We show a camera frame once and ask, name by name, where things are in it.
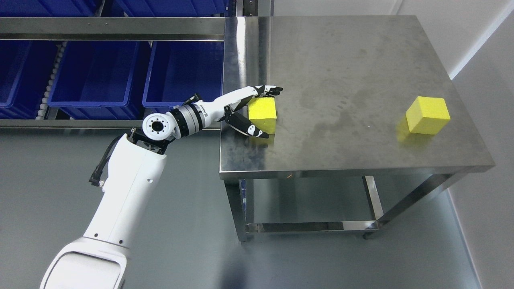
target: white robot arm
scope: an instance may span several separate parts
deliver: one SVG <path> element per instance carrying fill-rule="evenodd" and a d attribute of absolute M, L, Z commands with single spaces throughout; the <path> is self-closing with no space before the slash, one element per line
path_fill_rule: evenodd
<path fill-rule="evenodd" d="M 273 97 L 283 90 L 274 85 L 247 86 L 229 92 L 212 102 L 204 102 L 195 94 L 186 102 L 166 114 L 150 114 L 143 121 L 143 131 L 151 139 L 179 139 L 199 132 L 214 121 L 224 120 L 238 132 L 268 138 L 237 111 L 255 97 Z"/>
<path fill-rule="evenodd" d="M 40 289 L 122 288 L 134 232 L 161 177 L 168 144 L 221 120 L 245 135 L 268 137 L 236 111 L 254 97 L 275 96 L 280 91 L 281 87 L 271 85 L 248 86 L 212 102 L 194 95 L 170 113 L 146 117 L 142 130 L 132 129 L 130 135 L 114 139 L 89 179 L 102 187 L 102 201 L 84 235 L 66 245 L 51 262 Z M 103 182 L 100 177 L 107 162 L 108 178 Z"/>

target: blue plastic crate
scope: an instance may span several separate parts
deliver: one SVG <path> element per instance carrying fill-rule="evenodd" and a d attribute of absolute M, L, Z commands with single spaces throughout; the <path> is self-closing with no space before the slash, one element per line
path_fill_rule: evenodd
<path fill-rule="evenodd" d="M 154 42 L 143 106 L 165 113 L 193 93 L 204 101 L 221 95 L 223 42 Z"/>
<path fill-rule="evenodd" d="M 141 113 L 148 42 L 68 42 L 48 105 L 74 119 L 137 119 Z"/>
<path fill-rule="evenodd" d="M 129 16 L 197 17 L 225 13 L 228 0 L 116 0 Z"/>
<path fill-rule="evenodd" d="M 100 0 L 0 0 L 0 16 L 92 16 L 99 4 Z"/>
<path fill-rule="evenodd" d="M 0 118 L 36 117 L 56 54 L 52 41 L 0 41 Z"/>

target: metal shelf frame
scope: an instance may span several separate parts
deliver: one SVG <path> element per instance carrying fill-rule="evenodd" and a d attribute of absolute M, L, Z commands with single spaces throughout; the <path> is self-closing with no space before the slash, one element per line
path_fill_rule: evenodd
<path fill-rule="evenodd" d="M 106 4 L 97 11 L 100 17 L 0 17 L 0 40 L 224 40 L 224 17 L 101 17 Z M 49 110 L 57 114 L 57 109 Z M 130 129 L 141 125 L 141 120 L 47 118 L 0 119 L 0 129 Z M 205 129 L 219 128 L 215 123 Z"/>

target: table leg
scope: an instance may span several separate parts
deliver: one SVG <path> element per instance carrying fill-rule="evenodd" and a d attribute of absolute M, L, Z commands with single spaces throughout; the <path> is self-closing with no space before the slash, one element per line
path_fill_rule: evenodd
<path fill-rule="evenodd" d="M 234 219 L 237 238 L 241 242 L 246 242 L 246 218 L 245 208 L 243 204 L 243 195 L 241 194 L 240 188 L 240 181 L 226 180 L 225 189 L 227 190 L 228 202 L 230 204 L 230 210 L 232 211 L 232 218 Z"/>
<path fill-rule="evenodd" d="M 377 219 L 378 227 L 382 228 L 384 225 L 389 223 L 392 219 L 403 213 L 409 207 L 420 201 L 431 200 L 442 191 L 448 189 L 455 182 L 460 180 L 465 173 L 457 174 L 433 174 L 426 179 L 421 185 L 410 192 L 400 202 L 398 202 L 393 208 L 383 214 L 383 216 Z M 363 235 L 364 239 L 368 239 L 373 232 L 367 232 Z"/>

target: yellow foam block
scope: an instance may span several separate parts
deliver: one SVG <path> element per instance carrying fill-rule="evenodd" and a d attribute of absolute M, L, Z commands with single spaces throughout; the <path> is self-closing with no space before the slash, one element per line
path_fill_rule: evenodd
<path fill-rule="evenodd" d="M 444 98 L 418 96 L 405 113 L 411 133 L 437 134 L 450 121 Z"/>
<path fill-rule="evenodd" d="M 277 125 L 275 98 L 259 97 L 250 100 L 248 103 L 248 118 L 263 132 L 274 134 Z"/>

